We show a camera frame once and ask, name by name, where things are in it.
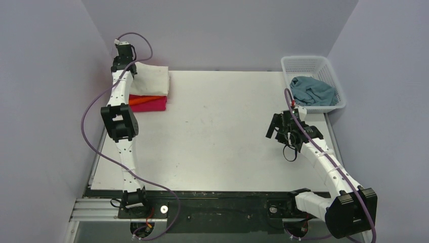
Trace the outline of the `white t shirt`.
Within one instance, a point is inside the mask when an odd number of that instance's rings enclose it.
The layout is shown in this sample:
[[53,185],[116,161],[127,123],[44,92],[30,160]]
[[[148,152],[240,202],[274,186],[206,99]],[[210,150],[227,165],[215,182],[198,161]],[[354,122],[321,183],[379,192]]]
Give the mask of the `white t shirt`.
[[130,87],[130,94],[136,96],[168,96],[169,67],[136,63],[137,74]]

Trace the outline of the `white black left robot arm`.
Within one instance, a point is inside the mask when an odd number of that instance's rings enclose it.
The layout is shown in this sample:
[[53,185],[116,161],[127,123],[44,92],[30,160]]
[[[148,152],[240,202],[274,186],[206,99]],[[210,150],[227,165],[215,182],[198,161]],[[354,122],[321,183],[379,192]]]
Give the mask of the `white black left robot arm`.
[[133,45],[115,41],[117,56],[111,67],[114,87],[109,101],[101,108],[101,117],[109,137],[114,141],[122,168],[121,206],[139,218],[144,218],[151,211],[151,204],[146,199],[145,186],[136,178],[137,154],[135,137],[139,133],[137,119],[128,103],[131,84],[137,74],[136,54]]

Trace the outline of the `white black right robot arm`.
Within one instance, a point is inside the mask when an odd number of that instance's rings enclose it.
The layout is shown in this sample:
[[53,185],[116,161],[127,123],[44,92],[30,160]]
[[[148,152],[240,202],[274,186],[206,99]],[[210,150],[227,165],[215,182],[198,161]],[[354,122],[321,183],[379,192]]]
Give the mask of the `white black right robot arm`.
[[324,198],[310,189],[289,193],[287,213],[299,217],[308,213],[326,223],[335,238],[375,229],[377,195],[364,188],[344,169],[316,126],[305,123],[304,108],[294,107],[275,113],[266,133],[279,143],[306,158],[327,187],[330,197]]

